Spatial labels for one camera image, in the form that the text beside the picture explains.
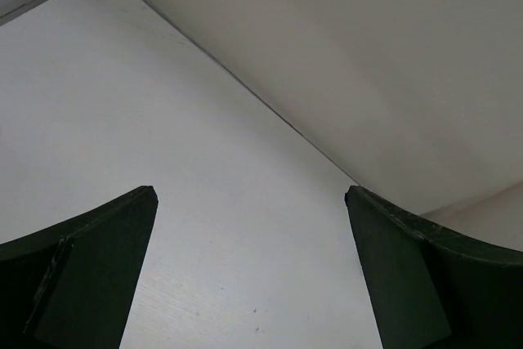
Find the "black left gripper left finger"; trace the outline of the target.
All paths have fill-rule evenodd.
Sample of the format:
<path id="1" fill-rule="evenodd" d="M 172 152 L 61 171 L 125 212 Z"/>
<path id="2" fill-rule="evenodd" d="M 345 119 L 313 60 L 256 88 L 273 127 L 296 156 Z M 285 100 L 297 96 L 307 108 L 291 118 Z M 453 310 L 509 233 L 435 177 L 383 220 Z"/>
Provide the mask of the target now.
<path id="1" fill-rule="evenodd" d="M 140 186 L 1 246 L 3 348 L 117 348 L 154 227 Z"/>

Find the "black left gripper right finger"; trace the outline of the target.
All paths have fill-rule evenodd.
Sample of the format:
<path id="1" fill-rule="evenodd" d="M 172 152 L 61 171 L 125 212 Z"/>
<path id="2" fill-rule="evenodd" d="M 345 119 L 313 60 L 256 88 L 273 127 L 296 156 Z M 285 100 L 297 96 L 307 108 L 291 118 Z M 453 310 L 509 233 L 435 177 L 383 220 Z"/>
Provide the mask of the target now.
<path id="1" fill-rule="evenodd" d="M 522 253 L 405 211 L 362 186 L 345 195 L 385 348 L 520 348 Z"/>

